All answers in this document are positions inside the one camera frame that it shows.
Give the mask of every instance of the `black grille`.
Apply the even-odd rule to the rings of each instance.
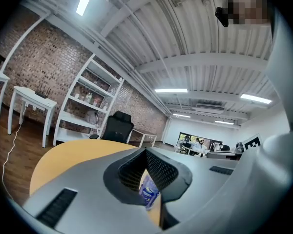
[[[118,170],[121,183],[131,190],[138,192],[141,177],[146,169],[146,153],[141,152]]]
[[[37,216],[37,220],[54,228],[66,209],[69,207],[77,192],[63,189],[52,202]]]
[[[178,170],[175,167],[159,159],[149,151],[146,151],[146,160],[146,169],[160,191],[178,176]]]
[[[210,168],[210,170],[213,172],[217,172],[220,174],[226,174],[226,175],[231,175],[233,172],[233,169],[223,168],[223,167],[219,167],[219,166],[212,166]]]

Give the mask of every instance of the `window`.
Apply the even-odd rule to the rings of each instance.
[[[218,146],[220,143],[222,143],[222,141],[218,141],[218,140],[214,140],[214,139],[208,139],[208,138],[203,138],[203,137],[199,137],[199,136],[195,136],[195,135],[190,135],[190,134],[186,134],[186,133],[181,133],[181,132],[179,134],[178,141],[183,141],[186,136],[189,136],[189,138],[190,138],[190,144],[195,144],[197,138],[199,139],[199,141],[204,140],[203,146],[205,146],[205,148],[207,150],[210,150],[211,149],[211,150],[214,151],[214,148],[216,146]]]

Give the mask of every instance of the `wooden tabletop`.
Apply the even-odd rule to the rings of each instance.
[[[38,162],[32,174],[29,195],[50,182],[72,166],[94,158],[136,148],[128,144],[102,139],[82,139],[62,143],[49,150]],[[149,216],[152,222],[159,225],[160,197],[158,197]]]

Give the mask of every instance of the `white shelf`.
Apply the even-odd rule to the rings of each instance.
[[[101,109],[101,108],[95,107],[95,106],[93,106],[93,105],[91,105],[91,104],[89,104],[89,103],[87,103],[87,102],[85,102],[85,101],[83,101],[83,100],[81,100],[81,99],[77,99],[77,98],[75,98],[75,97],[73,97],[73,96],[69,96],[68,98],[70,98],[70,99],[72,99],[72,100],[74,100],[74,101],[76,101],[76,102],[78,102],[78,103],[80,103],[80,104],[82,104],[82,105],[85,105],[85,106],[87,106],[87,107],[90,107],[90,108],[92,108],[92,109],[94,109],[94,110],[100,111],[100,112],[105,113],[105,114],[107,113],[106,110],[103,110],[103,109]]]
[[[89,134],[68,130],[62,127],[59,127],[59,131],[57,135],[57,140],[62,142],[79,140],[79,139],[88,139],[88,138],[89,138]]]
[[[85,77],[80,76],[78,79],[78,83],[82,84],[83,86],[89,88],[90,90],[94,91],[95,93],[97,93],[103,97],[108,96],[108,97],[114,98],[114,96],[112,94],[110,94],[109,92],[100,88],[99,86],[97,86],[93,82],[87,80]]]
[[[78,117],[76,115],[70,114],[70,113],[65,112],[65,111],[62,112],[61,119],[65,120],[65,121],[68,121],[68,122],[71,122],[71,123],[76,124],[76,125],[101,130],[100,128],[96,127],[95,125],[92,125],[92,124],[88,123],[85,119],[83,119],[81,117]]]
[[[89,70],[91,73],[104,80],[108,84],[121,83],[115,76],[113,76],[109,71],[107,71],[104,67],[102,67],[94,60],[91,60],[91,62],[87,66],[87,70]]]

